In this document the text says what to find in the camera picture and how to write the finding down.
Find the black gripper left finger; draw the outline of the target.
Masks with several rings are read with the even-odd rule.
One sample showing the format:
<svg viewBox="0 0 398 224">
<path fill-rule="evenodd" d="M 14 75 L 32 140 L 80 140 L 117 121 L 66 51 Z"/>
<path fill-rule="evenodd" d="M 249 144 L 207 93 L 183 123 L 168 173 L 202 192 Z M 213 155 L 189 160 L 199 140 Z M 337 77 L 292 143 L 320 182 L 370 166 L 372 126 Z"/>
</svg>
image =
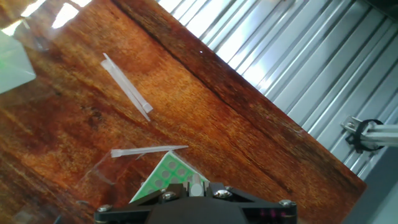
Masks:
<svg viewBox="0 0 398 224">
<path fill-rule="evenodd" d="M 124 207 L 102 205 L 94 213 L 94 223 L 145 223 L 155 206 L 187 197 L 188 187 L 188 182 L 169 184 L 168 187 L 156 190 Z"/>
</svg>

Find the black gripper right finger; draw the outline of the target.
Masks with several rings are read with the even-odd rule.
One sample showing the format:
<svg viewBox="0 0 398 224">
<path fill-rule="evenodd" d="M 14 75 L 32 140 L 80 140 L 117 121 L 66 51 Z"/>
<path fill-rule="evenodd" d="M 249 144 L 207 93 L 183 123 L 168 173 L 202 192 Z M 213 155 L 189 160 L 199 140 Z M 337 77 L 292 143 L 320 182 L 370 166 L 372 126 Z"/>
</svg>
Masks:
<svg viewBox="0 0 398 224">
<path fill-rule="evenodd" d="M 238 207 L 248 223 L 298 223 L 297 204 L 291 200 L 269 202 L 219 182 L 204 182 L 203 187 L 206 197 L 224 200 L 227 205 Z"/>
</svg>

